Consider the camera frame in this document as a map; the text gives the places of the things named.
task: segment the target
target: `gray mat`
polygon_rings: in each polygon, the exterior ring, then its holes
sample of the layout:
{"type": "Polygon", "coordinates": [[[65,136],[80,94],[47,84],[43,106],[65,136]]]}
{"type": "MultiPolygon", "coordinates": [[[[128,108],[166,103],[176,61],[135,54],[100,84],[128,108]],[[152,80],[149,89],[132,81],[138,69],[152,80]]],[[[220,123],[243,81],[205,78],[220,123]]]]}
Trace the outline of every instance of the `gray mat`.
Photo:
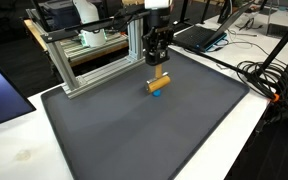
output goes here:
{"type": "Polygon", "coordinates": [[[146,64],[69,100],[61,88],[42,95],[75,177],[172,179],[249,91],[231,78],[170,51],[171,84],[146,93],[146,64]]]}

